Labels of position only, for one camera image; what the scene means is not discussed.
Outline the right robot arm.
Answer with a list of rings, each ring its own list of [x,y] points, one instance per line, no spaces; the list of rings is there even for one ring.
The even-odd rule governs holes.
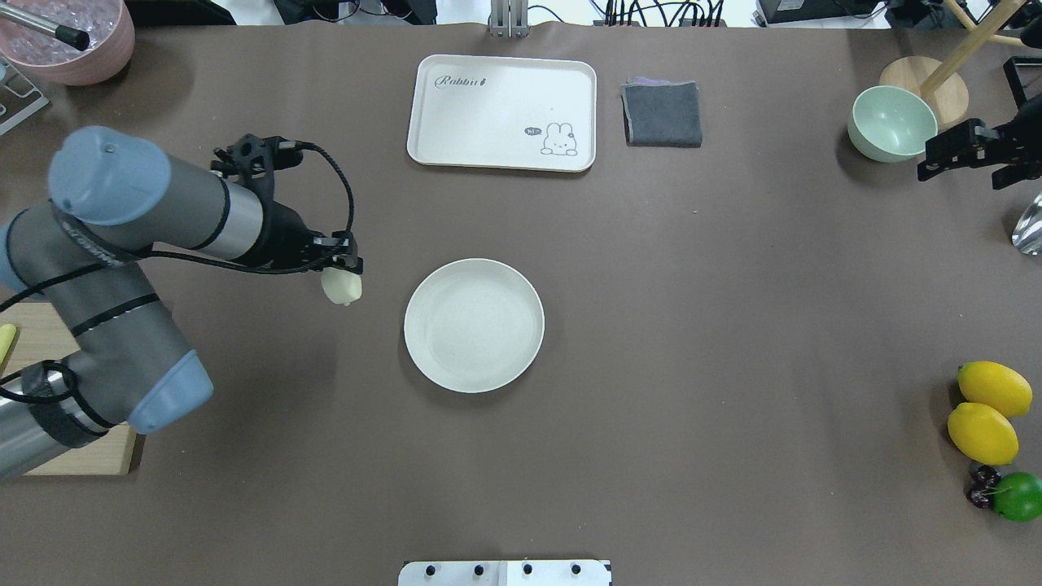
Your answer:
[[[956,55],[942,66],[935,69],[926,82],[917,90],[920,97],[934,93],[934,86],[941,86],[952,76],[942,72],[944,67],[957,69],[961,63],[968,59],[972,52],[985,41],[985,33],[993,36],[994,30],[1002,27],[981,23],[956,49]],[[1029,36],[1031,48],[1040,48],[1040,17],[1034,19],[1023,34]],[[929,181],[942,172],[953,169],[979,169],[982,167],[1003,164],[1004,167],[992,174],[992,189],[1001,190],[1021,181],[1034,181],[1040,178],[1040,125],[1041,125],[1040,94],[1020,104],[1017,114],[1006,122],[990,129],[983,120],[970,118],[952,129],[942,131],[928,138],[924,144],[924,160],[917,164],[918,181]]]

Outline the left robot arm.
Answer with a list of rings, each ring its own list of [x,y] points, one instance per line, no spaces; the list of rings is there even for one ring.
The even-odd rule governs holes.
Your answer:
[[[309,229],[275,198],[279,171],[306,152],[325,160],[346,194],[341,230]],[[213,152],[208,169],[104,126],[67,136],[52,158],[48,196],[2,227],[2,282],[10,310],[51,304],[75,352],[2,379],[2,478],[85,448],[111,429],[139,434],[208,401],[197,350],[141,268],[168,259],[255,275],[319,272],[325,296],[361,297],[364,261],[353,236],[355,197],[320,146],[247,135]]]

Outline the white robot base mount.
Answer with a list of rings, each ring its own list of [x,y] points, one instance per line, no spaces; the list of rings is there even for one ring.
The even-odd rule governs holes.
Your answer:
[[[407,562],[398,585],[613,585],[609,561],[596,559]]]

